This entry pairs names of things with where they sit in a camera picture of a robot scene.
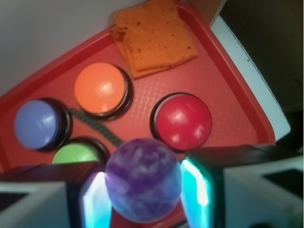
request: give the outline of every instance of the green button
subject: green button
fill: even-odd
[[[81,143],[71,143],[60,148],[55,157],[53,164],[77,163],[77,162],[100,162],[98,151],[90,146]]]

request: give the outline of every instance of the cyan light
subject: cyan light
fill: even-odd
[[[188,159],[181,165],[181,201],[191,228],[208,228],[210,224],[209,182]]]
[[[105,185],[105,173],[99,172],[83,196],[85,227],[108,228],[112,204]]]

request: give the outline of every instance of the orange button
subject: orange button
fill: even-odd
[[[86,67],[75,82],[78,104],[92,114],[106,114],[122,102],[126,82],[121,71],[108,63]]]

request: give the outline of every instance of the orange napkin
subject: orange napkin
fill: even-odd
[[[110,31],[134,78],[198,56],[173,0],[150,0],[114,13]]]

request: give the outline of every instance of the purple ball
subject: purple ball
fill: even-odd
[[[113,207],[133,222],[156,222],[179,201],[179,161],[171,148],[156,139],[122,144],[108,160],[105,173]]]

